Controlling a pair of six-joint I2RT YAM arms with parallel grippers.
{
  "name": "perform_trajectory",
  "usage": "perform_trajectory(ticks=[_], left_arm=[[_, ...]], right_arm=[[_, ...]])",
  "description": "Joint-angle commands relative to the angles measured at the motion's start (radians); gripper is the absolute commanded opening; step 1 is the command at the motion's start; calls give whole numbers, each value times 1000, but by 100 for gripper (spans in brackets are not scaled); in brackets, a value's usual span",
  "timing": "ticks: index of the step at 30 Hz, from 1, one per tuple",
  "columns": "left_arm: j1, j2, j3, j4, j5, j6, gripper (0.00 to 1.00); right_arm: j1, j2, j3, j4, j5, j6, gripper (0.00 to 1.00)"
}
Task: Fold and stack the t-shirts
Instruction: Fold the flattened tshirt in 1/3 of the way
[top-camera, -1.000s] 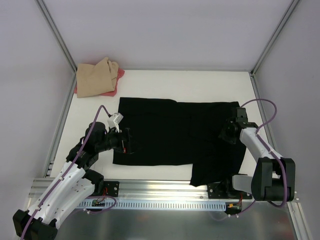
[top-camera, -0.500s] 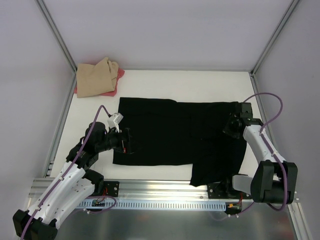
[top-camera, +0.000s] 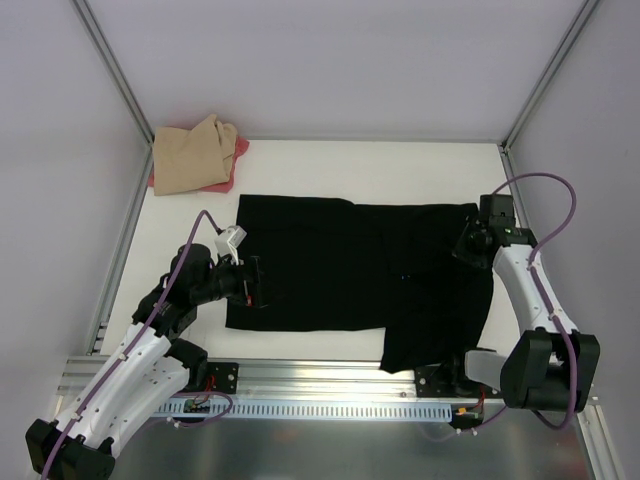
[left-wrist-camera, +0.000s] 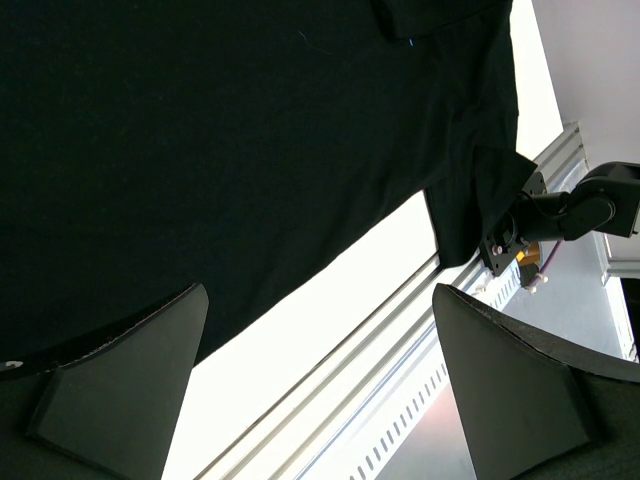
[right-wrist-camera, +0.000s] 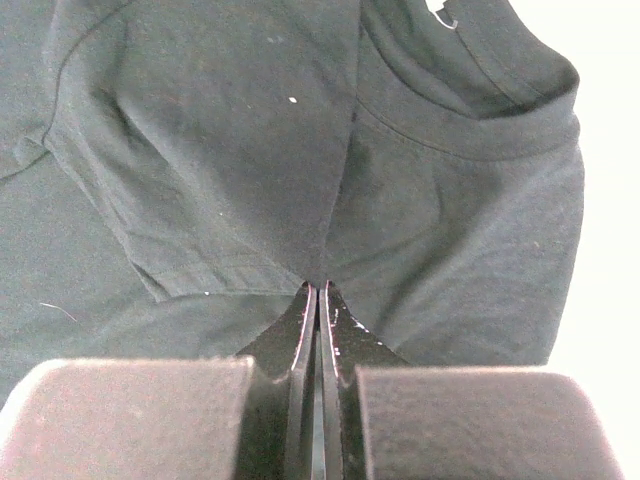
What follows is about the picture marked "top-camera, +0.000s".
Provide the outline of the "black t shirt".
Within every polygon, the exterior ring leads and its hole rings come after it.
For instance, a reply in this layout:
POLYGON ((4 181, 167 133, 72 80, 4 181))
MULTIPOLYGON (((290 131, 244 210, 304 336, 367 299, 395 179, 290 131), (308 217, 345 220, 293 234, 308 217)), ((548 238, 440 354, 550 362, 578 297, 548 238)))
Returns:
POLYGON ((229 328, 265 332, 383 329, 389 373, 475 348, 493 274, 453 254, 477 206, 366 205, 344 199, 240 198, 239 253, 257 258, 266 306, 232 304, 229 328))

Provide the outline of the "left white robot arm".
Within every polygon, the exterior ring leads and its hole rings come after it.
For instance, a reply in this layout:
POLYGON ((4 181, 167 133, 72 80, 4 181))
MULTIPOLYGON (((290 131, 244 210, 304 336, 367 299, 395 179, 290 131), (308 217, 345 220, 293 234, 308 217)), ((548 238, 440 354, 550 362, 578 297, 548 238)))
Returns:
POLYGON ((227 300, 260 308, 263 277, 257 256, 213 258, 204 245, 181 246, 93 379, 54 419, 28 428, 33 470, 44 479, 109 478, 126 444, 161 404, 207 382, 207 352, 182 337, 199 306, 227 300))

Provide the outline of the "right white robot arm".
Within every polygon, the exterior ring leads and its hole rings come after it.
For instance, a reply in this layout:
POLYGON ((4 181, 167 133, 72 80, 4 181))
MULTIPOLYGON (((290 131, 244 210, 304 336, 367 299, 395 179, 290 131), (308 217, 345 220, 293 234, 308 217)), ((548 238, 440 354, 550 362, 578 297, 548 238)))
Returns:
POLYGON ((513 199, 481 196, 453 249, 461 281, 470 288, 463 304, 473 315, 489 311, 493 280, 511 302, 520 337, 507 354, 466 347, 451 360, 448 388, 466 397, 480 387, 502 395, 510 408, 534 413, 582 411, 600 357, 592 334, 579 331, 563 310, 539 258, 534 233, 517 225, 513 199))

